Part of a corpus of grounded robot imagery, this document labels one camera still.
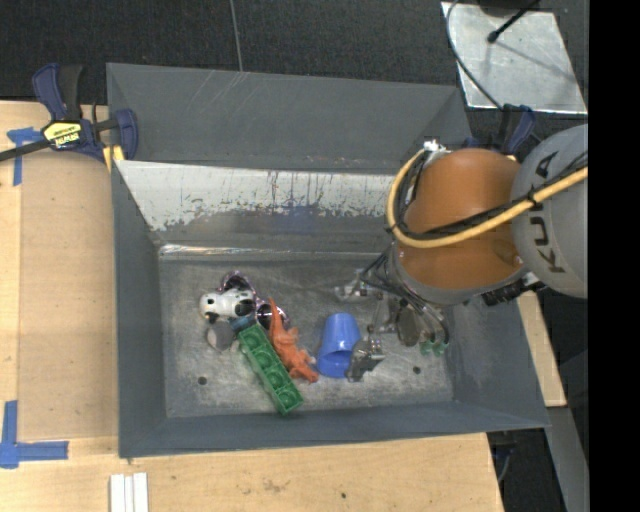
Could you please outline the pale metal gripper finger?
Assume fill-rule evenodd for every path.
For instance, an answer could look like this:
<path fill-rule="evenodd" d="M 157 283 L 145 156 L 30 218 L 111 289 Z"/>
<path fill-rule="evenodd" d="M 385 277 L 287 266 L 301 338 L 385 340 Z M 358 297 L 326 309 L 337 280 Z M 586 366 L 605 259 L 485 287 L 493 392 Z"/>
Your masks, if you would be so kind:
<path fill-rule="evenodd" d="M 334 287 L 334 295 L 339 301 L 379 300 L 383 292 L 357 278 Z"/>
<path fill-rule="evenodd" d="M 363 338 L 353 347 L 345 377 L 349 382 L 359 382 L 366 372 L 372 371 L 385 358 L 381 339 Z"/>

